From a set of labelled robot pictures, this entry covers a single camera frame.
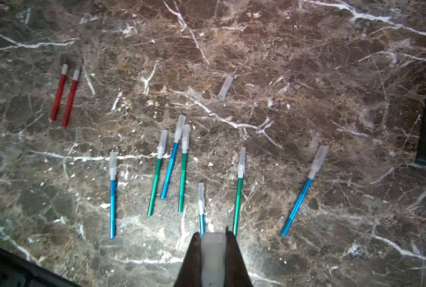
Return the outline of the red carving knife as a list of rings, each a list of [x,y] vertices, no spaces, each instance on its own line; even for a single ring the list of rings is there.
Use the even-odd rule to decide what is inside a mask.
[[[67,72],[68,72],[68,65],[63,64],[62,71],[61,71],[61,78],[59,80],[59,85],[58,85],[58,89],[57,89],[57,92],[56,92],[54,106],[53,106],[52,114],[51,114],[51,118],[50,118],[52,121],[56,121],[56,118],[57,118],[59,106],[60,106],[60,103],[61,103],[62,93],[63,93],[63,90],[64,90],[64,85],[65,85],[65,81],[66,81],[66,77],[67,77]]]
[[[79,81],[79,76],[80,76],[80,71],[78,69],[76,69],[74,71],[74,74],[73,74],[73,82],[72,82],[72,85],[71,85],[70,94],[69,94],[67,106],[66,106],[66,109],[65,109],[65,114],[64,114],[63,121],[62,121],[62,127],[67,127],[67,124],[68,124],[68,121],[69,121],[69,118],[70,118],[70,114],[71,114],[71,110],[73,108],[73,102],[74,102],[75,92],[76,92],[76,89],[77,89],[77,84],[78,84],[78,81]]]

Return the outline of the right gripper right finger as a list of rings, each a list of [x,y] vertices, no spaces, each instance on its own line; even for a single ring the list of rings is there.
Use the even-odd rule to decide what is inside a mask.
[[[253,287],[233,232],[226,228],[226,287]]]

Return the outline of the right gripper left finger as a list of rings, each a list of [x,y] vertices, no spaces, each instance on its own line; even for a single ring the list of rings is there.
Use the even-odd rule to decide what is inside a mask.
[[[174,287],[201,287],[201,236],[193,234]]]

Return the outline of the translucent protective cap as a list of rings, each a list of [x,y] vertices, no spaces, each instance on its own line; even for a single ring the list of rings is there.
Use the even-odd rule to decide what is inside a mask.
[[[226,98],[226,95],[227,95],[230,87],[232,86],[233,81],[234,81],[234,76],[232,76],[232,75],[226,76],[226,79],[224,80],[224,83],[223,83],[223,85],[220,89],[220,92],[218,94],[218,97],[221,100],[224,100]]]
[[[201,238],[203,287],[224,287],[226,278],[226,247],[225,233],[205,233]]]

